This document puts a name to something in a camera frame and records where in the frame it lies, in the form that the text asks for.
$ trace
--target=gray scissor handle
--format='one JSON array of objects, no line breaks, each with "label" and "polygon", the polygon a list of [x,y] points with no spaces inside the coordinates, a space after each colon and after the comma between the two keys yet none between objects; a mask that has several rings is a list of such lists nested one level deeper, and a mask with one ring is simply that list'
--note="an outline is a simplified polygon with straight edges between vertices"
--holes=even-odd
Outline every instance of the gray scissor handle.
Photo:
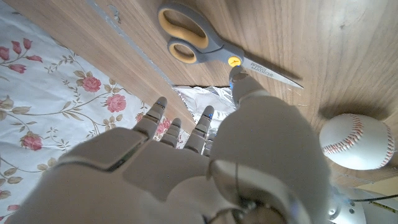
[{"label": "gray scissor handle", "polygon": [[[200,37],[188,29],[171,24],[164,16],[165,11],[176,11],[187,16],[202,29],[205,37]],[[168,2],[162,4],[157,12],[160,25],[168,34],[189,42],[201,53],[212,52],[224,45],[224,41],[218,36],[205,17],[183,4]]]},{"label": "gray scissor handle", "polygon": [[[188,56],[176,52],[176,45],[183,45],[184,47],[187,47],[192,51],[193,56]],[[225,42],[224,45],[218,50],[209,53],[201,53],[195,46],[188,43],[187,41],[171,37],[169,42],[167,43],[167,49],[169,50],[170,54],[173,55],[176,59],[189,64],[203,63],[210,60],[219,60],[224,63],[228,63],[228,59],[232,56],[238,57],[241,61],[244,60],[243,50],[227,42]]]}]

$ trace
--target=floral tablecloth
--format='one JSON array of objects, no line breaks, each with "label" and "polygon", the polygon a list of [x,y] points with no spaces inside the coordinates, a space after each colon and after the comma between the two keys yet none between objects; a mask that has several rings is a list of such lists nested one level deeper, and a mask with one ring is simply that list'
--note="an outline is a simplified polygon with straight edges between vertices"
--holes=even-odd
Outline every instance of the floral tablecloth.
[{"label": "floral tablecloth", "polygon": [[[0,1],[0,223],[75,145],[150,108]],[[170,126],[163,118],[155,139]],[[180,133],[178,147],[188,138]]]}]

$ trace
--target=scissors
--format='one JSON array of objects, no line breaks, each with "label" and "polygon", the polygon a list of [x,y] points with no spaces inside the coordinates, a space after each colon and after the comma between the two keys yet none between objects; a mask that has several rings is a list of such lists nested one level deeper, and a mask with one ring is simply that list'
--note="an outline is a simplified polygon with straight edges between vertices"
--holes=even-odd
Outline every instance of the scissors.
[{"label": "scissors", "polygon": [[[170,23],[164,15],[166,11],[179,12],[188,17],[203,31],[205,36],[201,37],[186,28]],[[280,82],[303,89],[303,87],[298,83],[295,83],[281,74],[278,74],[245,57],[243,49],[224,41],[218,36],[206,18],[193,9],[176,2],[168,2],[162,4],[157,12],[160,26],[162,26],[164,31],[172,36],[167,43],[167,48],[170,54],[177,60],[187,64],[220,60],[232,67],[239,65]],[[175,48],[177,45],[187,47],[193,52],[193,55],[186,55],[179,52]]]}]

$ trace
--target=wooden table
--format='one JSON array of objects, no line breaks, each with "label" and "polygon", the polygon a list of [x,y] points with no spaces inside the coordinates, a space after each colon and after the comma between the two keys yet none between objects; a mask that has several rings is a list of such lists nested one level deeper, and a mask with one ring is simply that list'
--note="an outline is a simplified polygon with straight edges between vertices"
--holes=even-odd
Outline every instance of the wooden table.
[{"label": "wooden table", "polygon": [[[176,85],[226,86],[230,67],[185,65],[167,51],[169,36],[157,22],[160,0],[5,0],[95,67],[148,104],[163,95],[166,116],[183,128],[194,123],[178,95],[151,62],[131,47],[88,2],[114,20],[127,37]],[[184,1],[201,11],[220,36],[304,86],[299,90],[250,73],[276,97],[295,105],[316,131],[341,113],[371,116],[398,139],[398,1]],[[398,156],[384,168],[349,170],[331,161],[333,180],[358,186],[398,175]]]}]

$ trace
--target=aluminum foil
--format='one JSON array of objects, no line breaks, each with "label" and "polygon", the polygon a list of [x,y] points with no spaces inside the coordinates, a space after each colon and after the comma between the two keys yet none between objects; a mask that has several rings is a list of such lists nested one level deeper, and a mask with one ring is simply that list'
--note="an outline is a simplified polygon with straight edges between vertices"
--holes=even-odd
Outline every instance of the aluminum foil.
[{"label": "aluminum foil", "polygon": [[208,134],[216,133],[221,122],[236,110],[230,88],[176,86],[174,90],[181,97],[196,123],[206,106],[214,107],[215,112]]}]

